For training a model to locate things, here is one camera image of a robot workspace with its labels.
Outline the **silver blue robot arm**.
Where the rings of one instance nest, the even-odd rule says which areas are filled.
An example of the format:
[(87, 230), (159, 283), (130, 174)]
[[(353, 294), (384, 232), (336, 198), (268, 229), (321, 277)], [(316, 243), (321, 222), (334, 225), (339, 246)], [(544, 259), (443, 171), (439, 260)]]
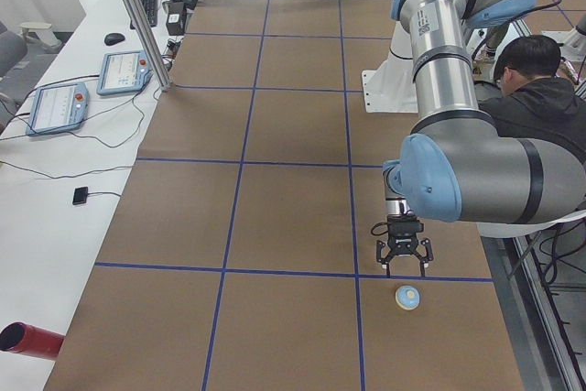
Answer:
[(585, 169), (563, 147), (498, 135), (477, 104), (462, 27), (495, 27), (534, 10), (537, 0), (393, 0), (391, 16), (411, 40), (418, 123), (397, 160), (383, 165), (387, 218), (376, 259), (389, 266), (433, 254), (423, 221), (534, 224), (573, 212)]

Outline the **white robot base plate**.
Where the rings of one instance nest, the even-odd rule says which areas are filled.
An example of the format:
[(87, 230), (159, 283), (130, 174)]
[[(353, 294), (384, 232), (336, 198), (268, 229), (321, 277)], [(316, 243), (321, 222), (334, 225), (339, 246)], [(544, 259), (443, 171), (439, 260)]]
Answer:
[(377, 70), (362, 72), (366, 112), (416, 114), (418, 102), (412, 69), (410, 36), (397, 23), (386, 60)]

